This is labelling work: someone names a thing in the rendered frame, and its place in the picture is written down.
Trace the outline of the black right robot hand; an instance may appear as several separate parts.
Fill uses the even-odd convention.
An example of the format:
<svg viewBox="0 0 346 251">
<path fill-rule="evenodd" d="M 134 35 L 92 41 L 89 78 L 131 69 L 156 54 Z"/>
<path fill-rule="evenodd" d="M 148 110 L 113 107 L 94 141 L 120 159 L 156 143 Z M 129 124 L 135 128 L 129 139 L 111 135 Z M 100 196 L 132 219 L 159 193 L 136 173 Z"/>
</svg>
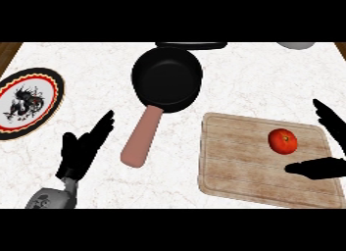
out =
<svg viewBox="0 0 346 251">
<path fill-rule="evenodd" d="M 339 143 L 346 157 L 346 123 L 333 110 L 317 100 L 312 100 L 318 122 L 327 129 L 333 139 Z M 346 176 L 346 159 L 326 157 L 301 163 L 289 164 L 284 168 L 289 174 L 305 176 L 312 180 Z"/>
</svg>

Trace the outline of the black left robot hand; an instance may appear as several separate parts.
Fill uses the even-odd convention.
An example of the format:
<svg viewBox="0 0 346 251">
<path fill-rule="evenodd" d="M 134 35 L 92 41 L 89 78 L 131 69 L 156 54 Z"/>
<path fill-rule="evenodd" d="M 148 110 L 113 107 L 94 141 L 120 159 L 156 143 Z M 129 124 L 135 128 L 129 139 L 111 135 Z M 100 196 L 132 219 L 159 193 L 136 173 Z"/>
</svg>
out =
<svg viewBox="0 0 346 251">
<path fill-rule="evenodd" d="M 113 131 L 113 111 L 100 119 L 91 132 L 80 137 L 71 132 L 63 134 L 61 164 L 55 176 L 80 180 L 91 168 L 98 151 Z"/>
</svg>

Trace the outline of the red tomato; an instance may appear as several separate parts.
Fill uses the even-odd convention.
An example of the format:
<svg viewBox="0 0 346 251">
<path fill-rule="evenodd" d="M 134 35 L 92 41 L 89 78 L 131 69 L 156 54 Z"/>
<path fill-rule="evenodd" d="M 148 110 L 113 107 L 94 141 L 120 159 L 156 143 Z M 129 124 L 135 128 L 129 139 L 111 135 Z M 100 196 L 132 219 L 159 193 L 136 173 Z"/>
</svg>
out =
<svg viewBox="0 0 346 251">
<path fill-rule="evenodd" d="M 281 155 L 289 155 L 298 150 L 298 137 L 284 128 L 277 128 L 268 133 L 271 149 Z"/>
</svg>

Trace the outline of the black-rimmed decorated plate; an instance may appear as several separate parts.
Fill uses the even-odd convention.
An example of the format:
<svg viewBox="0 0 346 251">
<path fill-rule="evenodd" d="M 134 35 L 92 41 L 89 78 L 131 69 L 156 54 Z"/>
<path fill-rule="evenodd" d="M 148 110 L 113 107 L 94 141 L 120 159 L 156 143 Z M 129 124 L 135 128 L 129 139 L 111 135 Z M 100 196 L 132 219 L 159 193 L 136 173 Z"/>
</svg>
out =
<svg viewBox="0 0 346 251">
<path fill-rule="evenodd" d="M 39 129 L 61 105 L 64 88 L 60 73 L 48 68 L 21 70 L 0 81 L 0 140 Z"/>
</svg>

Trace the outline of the wooden cutting board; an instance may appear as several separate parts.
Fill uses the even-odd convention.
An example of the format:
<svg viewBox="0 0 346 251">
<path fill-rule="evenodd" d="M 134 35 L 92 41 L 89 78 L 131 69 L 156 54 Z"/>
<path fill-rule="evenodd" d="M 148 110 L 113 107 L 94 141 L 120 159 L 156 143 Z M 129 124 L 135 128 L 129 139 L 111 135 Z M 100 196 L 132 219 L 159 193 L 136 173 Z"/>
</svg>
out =
<svg viewBox="0 0 346 251">
<path fill-rule="evenodd" d="M 298 137 L 298 150 L 289 155 L 268 144 L 277 128 Z M 330 155 L 318 126 L 209 113 L 202 123 L 199 188 L 209 195 L 281 207 L 343 209 L 336 178 L 312 180 L 284 171 L 289 164 Z"/>
</svg>

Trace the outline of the grey round object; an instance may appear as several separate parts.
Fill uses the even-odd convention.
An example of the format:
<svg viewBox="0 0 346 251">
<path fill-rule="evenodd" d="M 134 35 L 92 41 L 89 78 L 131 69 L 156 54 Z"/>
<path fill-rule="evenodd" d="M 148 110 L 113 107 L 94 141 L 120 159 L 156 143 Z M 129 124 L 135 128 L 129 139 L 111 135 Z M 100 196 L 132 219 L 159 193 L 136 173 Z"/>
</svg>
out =
<svg viewBox="0 0 346 251">
<path fill-rule="evenodd" d="M 293 50 L 305 50 L 309 49 L 315 42 L 277 42 L 283 47 Z"/>
</svg>

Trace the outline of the black flat object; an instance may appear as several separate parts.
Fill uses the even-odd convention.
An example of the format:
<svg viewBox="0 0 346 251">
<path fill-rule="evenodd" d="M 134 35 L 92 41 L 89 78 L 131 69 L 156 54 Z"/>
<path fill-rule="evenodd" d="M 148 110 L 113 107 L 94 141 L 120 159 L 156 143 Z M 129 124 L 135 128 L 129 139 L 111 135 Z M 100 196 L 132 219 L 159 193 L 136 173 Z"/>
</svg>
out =
<svg viewBox="0 0 346 251">
<path fill-rule="evenodd" d="M 156 42 L 159 47 L 175 47 L 184 50 L 215 50 L 227 47 L 228 42 Z"/>
</svg>

